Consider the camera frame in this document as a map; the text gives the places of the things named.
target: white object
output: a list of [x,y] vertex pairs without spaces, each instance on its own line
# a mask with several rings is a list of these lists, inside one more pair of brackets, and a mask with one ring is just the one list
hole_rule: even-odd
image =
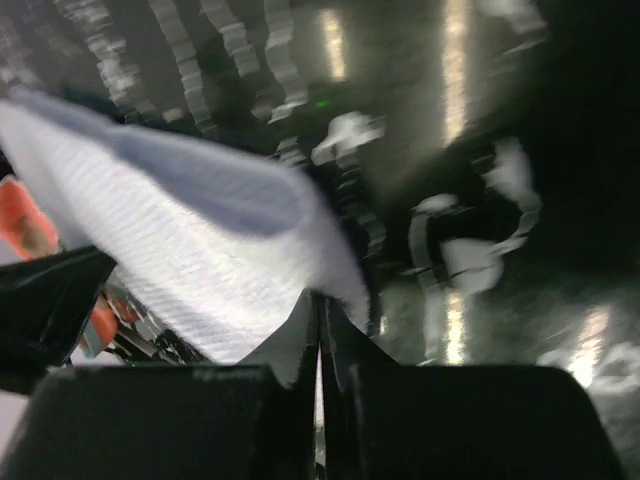
[[212,360],[246,356],[305,287],[342,300],[364,329],[355,259],[296,169],[29,91],[10,98],[0,142],[63,244],[108,253],[129,290]]

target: white cloth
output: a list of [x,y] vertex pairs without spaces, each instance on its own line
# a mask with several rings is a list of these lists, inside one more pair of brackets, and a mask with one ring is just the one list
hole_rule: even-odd
[[246,356],[305,287],[344,301],[364,329],[355,258],[301,172],[25,90],[0,102],[0,143],[62,243],[109,254],[131,292],[212,360]]

